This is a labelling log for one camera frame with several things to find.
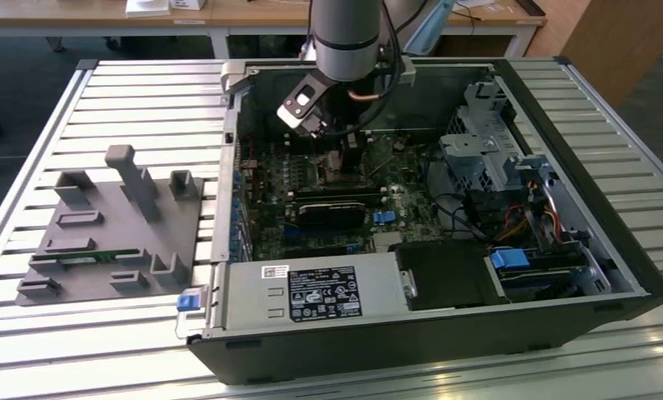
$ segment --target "motherboard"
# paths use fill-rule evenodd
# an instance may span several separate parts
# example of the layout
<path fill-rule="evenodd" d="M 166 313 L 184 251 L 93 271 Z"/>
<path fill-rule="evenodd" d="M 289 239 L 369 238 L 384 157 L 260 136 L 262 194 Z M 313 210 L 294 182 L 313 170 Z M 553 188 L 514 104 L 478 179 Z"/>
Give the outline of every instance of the motherboard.
<path fill-rule="evenodd" d="M 341 173 L 328 167 L 333 152 L 290 154 L 270 144 L 245 164 L 253 259 L 384 252 L 441 238 L 422 179 L 426 150 L 402 133 L 377 135 L 358 166 Z"/>

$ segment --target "blue object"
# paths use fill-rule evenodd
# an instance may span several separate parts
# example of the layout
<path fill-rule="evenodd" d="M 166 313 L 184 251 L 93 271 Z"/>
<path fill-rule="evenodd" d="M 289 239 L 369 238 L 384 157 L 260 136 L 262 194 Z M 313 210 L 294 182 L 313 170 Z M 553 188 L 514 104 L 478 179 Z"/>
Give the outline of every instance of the blue object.
<path fill-rule="evenodd" d="M 373 213 L 373 223 L 382 225 L 384 223 L 392 223 L 396 220 L 396 212 L 374 212 Z"/>
<path fill-rule="evenodd" d="M 529 267 L 529 260 L 520 248 L 501 248 L 489 256 L 489 259 L 496 269 Z"/>
<path fill-rule="evenodd" d="M 358 250 L 358 244 L 357 243 L 350 243 L 345 245 L 345 253 L 346 254 L 356 254 L 356 251 Z"/>
<path fill-rule="evenodd" d="M 200 309 L 200 295 L 198 294 L 181 294 L 177 296 L 176 310 L 178 311 L 196 311 Z"/>
<path fill-rule="evenodd" d="M 454 0 L 438 0 L 405 43 L 405 53 L 424 56 L 430 52 L 442 34 L 453 3 Z"/>

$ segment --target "aluminum workbench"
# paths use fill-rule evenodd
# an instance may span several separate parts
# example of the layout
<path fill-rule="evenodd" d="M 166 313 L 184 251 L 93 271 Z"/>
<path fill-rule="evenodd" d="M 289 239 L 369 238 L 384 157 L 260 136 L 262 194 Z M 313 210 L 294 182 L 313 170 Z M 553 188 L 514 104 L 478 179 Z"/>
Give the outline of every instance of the aluminum workbench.
<path fill-rule="evenodd" d="M 663 164 L 570 65 L 512 65 L 663 271 Z M 110 144 L 133 146 L 153 178 L 181 168 L 204 178 L 193 284 L 206 282 L 221 66 L 120 61 L 74 72 L 0 207 L 0 398 L 663 397 L 663 307 L 553 350 L 249 387 L 217 382 L 185 350 L 173 332 L 176 296 L 17 307 L 17 282 L 58 199 L 57 172 L 84 168 L 97 182 L 117 180 L 104 166 Z"/>

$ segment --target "blue connector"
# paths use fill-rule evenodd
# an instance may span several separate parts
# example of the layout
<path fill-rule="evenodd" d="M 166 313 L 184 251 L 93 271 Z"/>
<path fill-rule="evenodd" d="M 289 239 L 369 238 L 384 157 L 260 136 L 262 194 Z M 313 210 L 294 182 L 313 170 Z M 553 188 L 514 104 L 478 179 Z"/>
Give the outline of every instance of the blue connector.
<path fill-rule="evenodd" d="M 392 223 L 396 220 L 396 212 L 374 212 L 373 213 L 373 223 L 382 225 L 384 223 Z"/>
<path fill-rule="evenodd" d="M 345 245 L 345 253 L 346 254 L 356 254 L 356 251 L 358 250 L 358 244 L 352 243 Z"/>
<path fill-rule="evenodd" d="M 520 248 L 501 248 L 489 256 L 494 269 L 500 268 L 526 268 L 529 260 Z"/>
<path fill-rule="evenodd" d="M 177 296 L 176 310 L 196 311 L 200 309 L 200 295 L 198 294 L 181 294 Z"/>

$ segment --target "warning label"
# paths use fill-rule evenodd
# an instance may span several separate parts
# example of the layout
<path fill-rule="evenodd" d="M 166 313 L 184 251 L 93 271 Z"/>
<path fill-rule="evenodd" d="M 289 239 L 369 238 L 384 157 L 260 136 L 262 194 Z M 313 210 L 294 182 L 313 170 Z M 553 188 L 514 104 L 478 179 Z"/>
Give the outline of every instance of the warning label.
<path fill-rule="evenodd" d="M 362 315 L 353 267 L 289 271 L 286 282 L 294 323 Z"/>

